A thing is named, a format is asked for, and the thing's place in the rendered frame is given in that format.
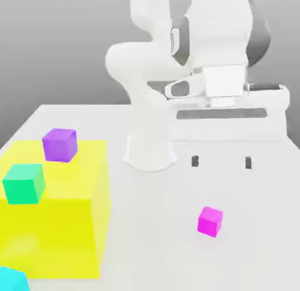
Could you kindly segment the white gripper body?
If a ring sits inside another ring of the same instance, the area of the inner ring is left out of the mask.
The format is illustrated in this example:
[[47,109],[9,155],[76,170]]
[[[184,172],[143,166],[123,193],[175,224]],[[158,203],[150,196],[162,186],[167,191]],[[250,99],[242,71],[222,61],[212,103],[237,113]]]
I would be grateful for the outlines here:
[[289,90],[251,86],[231,107],[207,107],[203,97],[175,99],[171,140],[200,142],[276,142],[287,138]]

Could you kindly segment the large yellow box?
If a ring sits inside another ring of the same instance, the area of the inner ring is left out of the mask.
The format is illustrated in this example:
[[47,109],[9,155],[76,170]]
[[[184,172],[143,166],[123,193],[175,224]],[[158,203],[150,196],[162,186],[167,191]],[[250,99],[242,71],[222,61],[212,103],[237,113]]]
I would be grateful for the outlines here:
[[[38,204],[10,205],[2,184],[14,164],[40,163]],[[0,266],[30,279],[96,279],[111,212],[107,143],[80,141],[69,163],[48,162],[39,140],[18,140],[0,156]]]

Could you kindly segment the small magenta cube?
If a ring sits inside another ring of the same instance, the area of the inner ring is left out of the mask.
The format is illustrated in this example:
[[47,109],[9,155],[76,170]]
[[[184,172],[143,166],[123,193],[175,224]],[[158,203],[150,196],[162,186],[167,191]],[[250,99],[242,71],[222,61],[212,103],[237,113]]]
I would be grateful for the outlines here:
[[215,238],[223,221],[223,212],[211,207],[204,207],[199,215],[197,230]]

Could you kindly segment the small green cube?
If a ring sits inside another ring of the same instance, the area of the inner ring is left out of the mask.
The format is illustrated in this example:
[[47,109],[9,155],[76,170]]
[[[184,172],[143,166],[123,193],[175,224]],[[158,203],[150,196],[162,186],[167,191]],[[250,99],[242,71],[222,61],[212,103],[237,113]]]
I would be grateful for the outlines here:
[[14,164],[2,183],[9,205],[38,204],[46,189],[42,164]]

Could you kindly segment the small purple cube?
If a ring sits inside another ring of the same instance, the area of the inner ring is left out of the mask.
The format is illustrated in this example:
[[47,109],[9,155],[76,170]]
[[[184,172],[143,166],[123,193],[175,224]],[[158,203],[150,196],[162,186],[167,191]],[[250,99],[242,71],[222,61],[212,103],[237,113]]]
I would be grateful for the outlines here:
[[53,128],[42,138],[46,161],[69,163],[78,151],[76,130]]

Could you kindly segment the small cyan cube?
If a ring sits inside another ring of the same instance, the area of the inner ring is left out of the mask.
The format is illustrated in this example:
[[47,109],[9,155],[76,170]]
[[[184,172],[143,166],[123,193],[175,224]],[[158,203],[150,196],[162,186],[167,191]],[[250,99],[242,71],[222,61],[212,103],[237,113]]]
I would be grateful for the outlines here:
[[30,291],[26,274],[0,266],[0,291]]

